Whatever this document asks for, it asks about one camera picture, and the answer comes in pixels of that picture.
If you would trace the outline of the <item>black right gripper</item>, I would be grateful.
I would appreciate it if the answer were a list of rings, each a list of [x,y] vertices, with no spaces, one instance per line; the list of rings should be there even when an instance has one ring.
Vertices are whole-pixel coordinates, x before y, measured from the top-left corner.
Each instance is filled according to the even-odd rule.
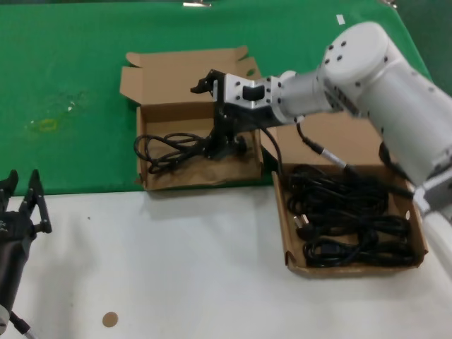
[[[231,73],[210,70],[190,91],[194,94],[209,93],[215,108],[235,124],[238,132],[258,127],[271,128],[279,125],[272,108],[272,80],[251,80]],[[214,127],[206,138],[204,157],[220,160],[237,154],[237,143],[232,129]]]

